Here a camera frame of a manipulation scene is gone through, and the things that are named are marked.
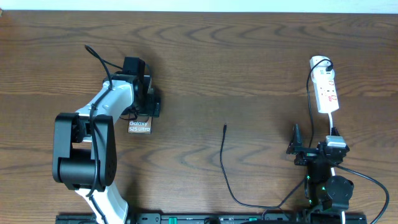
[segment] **power outlet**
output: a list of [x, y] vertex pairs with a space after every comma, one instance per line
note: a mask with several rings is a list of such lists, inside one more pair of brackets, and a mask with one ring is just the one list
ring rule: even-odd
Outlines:
[[[324, 56], [312, 57], [310, 60], [311, 68], [322, 59], [329, 58]], [[311, 73], [319, 113], [331, 113], [339, 108], [334, 80], [335, 71], [333, 69], [326, 71], [329, 65], [330, 62], [321, 62]]]

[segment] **white power strip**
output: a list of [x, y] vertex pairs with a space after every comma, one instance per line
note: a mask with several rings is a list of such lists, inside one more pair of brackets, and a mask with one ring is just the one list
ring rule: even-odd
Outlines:
[[[311, 68], [323, 59], [329, 60], [329, 58], [324, 56], [312, 57], [310, 60]], [[329, 65], [330, 62], [323, 61], [311, 73], [319, 113], [331, 113], [339, 108], [334, 80], [335, 71], [332, 69], [328, 72], [326, 68]]]

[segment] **wood grain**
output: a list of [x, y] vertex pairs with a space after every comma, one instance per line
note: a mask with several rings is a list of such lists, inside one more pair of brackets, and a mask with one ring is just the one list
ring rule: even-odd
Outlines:
[[[380, 223], [398, 222], [397, 16], [6, 11], [0, 223], [53, 223], [59, 213], [90, 212], [51, 173], [56, 115], [90, 101], [105, 76], [83, 44], [116, 64], [126, 55], [144, 59], [162, 94], [153, 134], [129, 134], [125, 121], [115, 126], [115, 181], [131, 204], [169, 213], [262, 212], [229, 196], [218, 161], [224, 123], [224, 164], [237, 198], [279, 203], [305, 172], [285, 149], [294, 123], [310, 135], [305, 81], [309, 58], [321, 54], [335, 64], [335, 126], [351, 147], [344, 165], [389, 189]], [[319, 141], [328, 120], [314, 115]], [[337, 173], [355, 183], [350, 211], [372, 220], [382, 190]], [[300, 189], [284, 208], [307, 203]]]

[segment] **wooden surface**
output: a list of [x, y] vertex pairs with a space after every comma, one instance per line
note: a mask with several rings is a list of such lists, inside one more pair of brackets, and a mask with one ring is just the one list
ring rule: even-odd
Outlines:
[[[321, 54], [335, 64], [334, 122], [351, 148], [343, 164], [389, 189], [380, 223], [398, 222], [398, 16], [6, 11], [0, 223], [53, 223], [59, 213], [90, 212], [51, 172], [56, 115], [89, 102], [105, 77], [84, 44], [119, 65], [126, 55], [144, 59], [162, 94], [153, 134], [128, 134], [121, 120], [115, 125], [115, 181], [132, 205], [169, 213], [262, 212], [237, 205], [228, 193], [219, 164], [224, 123], [224, 165], [235, 195], [278, 204], [305, 173], [285, 150], [294, 123], [308, 142], [308, 60]], [[312, 100], [321, 141], [328, 118]], [[337, 174], [355, 184], [350, 211], [370, 222], [384, 192]], [[301, 188], [284, 208], [306, 205]]]

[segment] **white background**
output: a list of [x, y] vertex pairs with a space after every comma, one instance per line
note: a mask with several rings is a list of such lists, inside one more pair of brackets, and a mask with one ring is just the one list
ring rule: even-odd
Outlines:
[[398, 0], [0, 0], [30, 10], [398, 13]]

